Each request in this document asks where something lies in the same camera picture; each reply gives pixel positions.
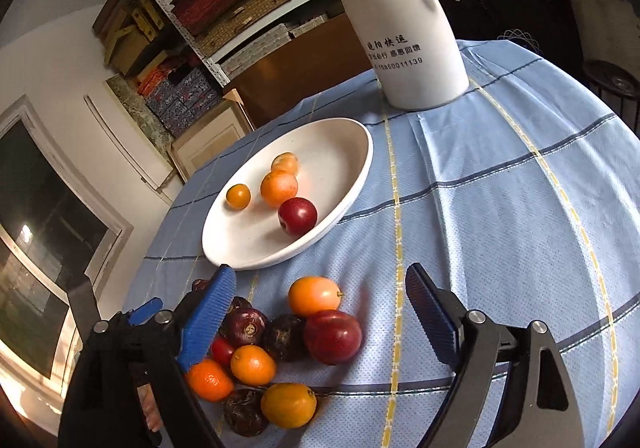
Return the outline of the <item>person's left hand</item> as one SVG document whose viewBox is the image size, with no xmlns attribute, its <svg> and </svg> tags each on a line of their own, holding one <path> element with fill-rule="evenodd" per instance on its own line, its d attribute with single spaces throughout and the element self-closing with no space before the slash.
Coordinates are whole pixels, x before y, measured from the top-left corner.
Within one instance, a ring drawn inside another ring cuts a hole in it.
<svg viewBox="0 0 640 448">
<path fill-rule="evenodd" d="M 137 388 L 137 392 L 146 426 L 151 432 L 158 432 L 163 426 L 163 421 L 160 417 L 160 410 L 157 408 L 151 385 L 142 385 Z"/>
</svg>

